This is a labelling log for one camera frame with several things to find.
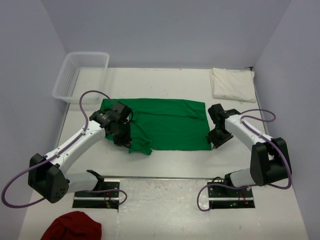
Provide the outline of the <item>green t shirt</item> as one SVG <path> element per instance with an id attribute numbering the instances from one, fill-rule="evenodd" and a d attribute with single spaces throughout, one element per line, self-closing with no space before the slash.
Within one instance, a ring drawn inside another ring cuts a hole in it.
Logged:
<path id="1" fill-rule="evenodd" d="M 128 152 L 149 156 L 152 151 L 209 151 L 210 126 L 204 102 L 186 99 L 103 99 L 101 110 L 123 103 L 133 111 Z"/>

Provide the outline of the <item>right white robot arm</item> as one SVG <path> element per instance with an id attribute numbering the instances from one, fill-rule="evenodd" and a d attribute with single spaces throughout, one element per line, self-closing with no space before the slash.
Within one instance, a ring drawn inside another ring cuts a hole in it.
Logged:
<path id="1" fill-rule="evenodd" d="M 248 168 L 228 173 L 224 177 L 223 191 L 233 197 L 243 188 L 271 186 L 287 190 L 292 185 L 292 169 L 286 141 L 273 138 L 247 122 L 247 111 L 225 110 L 214 104 L 208 114 L 214 129 L 207 135 L 207 142 L 214 149 L 237 137 L 251 152 Z"/>

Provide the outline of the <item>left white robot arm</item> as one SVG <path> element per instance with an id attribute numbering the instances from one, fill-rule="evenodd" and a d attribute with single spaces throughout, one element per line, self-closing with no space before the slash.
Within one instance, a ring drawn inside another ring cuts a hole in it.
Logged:
<path id="1" fill-rule="evenodd" d="M 104 178 L 100 174 L 93 170 L 69 174 L 68 170 L 89 148 L 107 136 L 112 136 L 116 146 L 130 148 L 132 119 L 132 109 L 122 102 L 95 111 L 65 143 L 44 156 L 37 153 L 30 159 L 28 185 L 52 204 L 69 193 L 101 195 Z"/>

